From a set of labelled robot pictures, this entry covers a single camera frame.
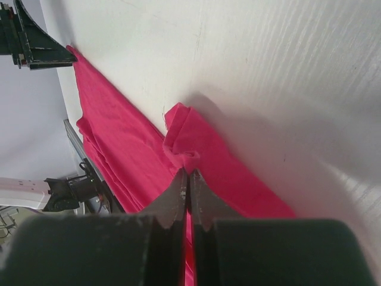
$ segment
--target pink cloth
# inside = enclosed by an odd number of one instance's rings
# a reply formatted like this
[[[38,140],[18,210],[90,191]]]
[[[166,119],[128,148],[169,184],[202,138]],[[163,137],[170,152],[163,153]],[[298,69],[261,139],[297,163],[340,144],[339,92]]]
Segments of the pink cloth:
[[[67,48],[78,58],[74,70],[83,116],[77,125],[84,149],[126,212],[147,206],[185,167],[199,169],[212,191],[246,217],[295,217],[192,107],[178,103],[165,115],[164,137],[79,52]],[[187,240],[186,284],[193,285],[190,228]]]

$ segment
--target pink fabric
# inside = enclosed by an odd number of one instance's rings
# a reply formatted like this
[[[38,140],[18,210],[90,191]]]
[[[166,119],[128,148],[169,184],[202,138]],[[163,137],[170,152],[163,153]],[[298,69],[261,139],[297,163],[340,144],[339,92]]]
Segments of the pink fabric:
[[[229,152],[218,133],[194,110],[176,104],[164,137],[74,48],[86,154],[102,172],[126,212],[158,197],[181,168],[199,169],[209,187],[246,217],[295,217],[294,212]],[[191,218],[187,217],[188,226]],[[192,234],[187,228],[186,284],[193,285]]]

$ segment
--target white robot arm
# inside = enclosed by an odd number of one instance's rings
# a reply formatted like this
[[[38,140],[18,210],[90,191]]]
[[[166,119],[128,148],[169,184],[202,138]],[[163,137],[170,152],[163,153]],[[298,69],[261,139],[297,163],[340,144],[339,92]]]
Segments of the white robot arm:
[[[0,205],[45,208],[51,197],[51,188],[45,181],[27,181],[0,178]]]
[[[85,164],[85,175],[70,179],[28,181],[0,178],[0,206],[28,207],[60,212],[79,207],[79,203],[98,196],[102,187],[92,169]]]

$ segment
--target cable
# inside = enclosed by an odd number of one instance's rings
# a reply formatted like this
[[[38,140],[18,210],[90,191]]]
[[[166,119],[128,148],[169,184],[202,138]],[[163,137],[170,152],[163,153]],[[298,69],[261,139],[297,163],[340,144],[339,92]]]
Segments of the cable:
[[[6,230],[8,230],[7,225],[5,224],[5,221],[4,221],[4,219],[2,218],[1,214],[0,214],[0,219],[1,219],[1,221],[3,222],[3,224],[0,226],[0,229],[6,229]]]
[[[101,212],[102,207],[103,207],[103,202],[102,202],[102,201],[99,201],[99,209],[98,209],[97,213],[100,213],[100,212]]]
[[[0,237],[0,238],[6,238],[7,236],[9,236],[9,234],[12,235],[12,234],[10,233],[10,230],[9,230],[8,228],[7,228],[7,232],[8,232],[8,233],[7,233],[4,237]]]
[[[32,213],[37,213],[38,215],[42,215],[43,213],[42,212],[39,212],[38,210],[35,210],[35,209],[31,209],[30,207],[25,207],[25,209],[27,210],[30,210]]]
[[[86,163],[85,162],[79,163],[79,167],[85,172],[85,174],[81,175],[81,176],[76,176],[76,177],[73,177],[73,178],[69,178],[67,180],[68,182],[75,181],[75,180],[78,180],[78,179],[81,179],[81,178],[84,178],[84,177],[90,177],[90,171],[86,167]]]

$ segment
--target black metal bracket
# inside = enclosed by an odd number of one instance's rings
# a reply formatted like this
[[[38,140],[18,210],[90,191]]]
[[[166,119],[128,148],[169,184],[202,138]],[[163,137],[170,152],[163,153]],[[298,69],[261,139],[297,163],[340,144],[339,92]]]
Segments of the black metal bracket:
[[[12,55],[13,63],[31,70],[70,67],[77,58],[33,21],[21,0],[14,8],[0,2],[0,55]]]
[[[73,210],[79,207],[79,203],[88,201],[93,197],[101,195],[99,189],[103,189],[94,170],[88,162],[82,162],[85,175],[60,180],[46,179],[50,186],[51,197],[43,209],[44,212],[61,212]]]

